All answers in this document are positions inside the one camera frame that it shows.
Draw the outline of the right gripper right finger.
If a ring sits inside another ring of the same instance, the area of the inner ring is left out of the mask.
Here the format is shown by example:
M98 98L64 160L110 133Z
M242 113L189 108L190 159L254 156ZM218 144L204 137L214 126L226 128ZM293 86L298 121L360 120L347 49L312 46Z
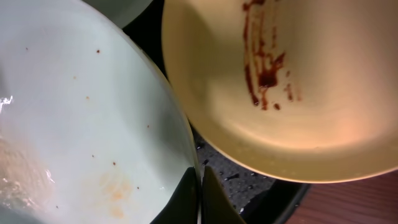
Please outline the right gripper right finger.
M204 224L246 224L236 212L210 166L202 178L201 222Z

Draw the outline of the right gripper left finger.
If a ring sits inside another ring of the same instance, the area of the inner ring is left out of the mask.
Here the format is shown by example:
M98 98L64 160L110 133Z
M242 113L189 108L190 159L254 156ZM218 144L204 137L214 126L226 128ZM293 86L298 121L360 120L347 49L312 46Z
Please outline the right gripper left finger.
M178 183L169 202L150 224L197 224L198 179L194 167L189 167Z

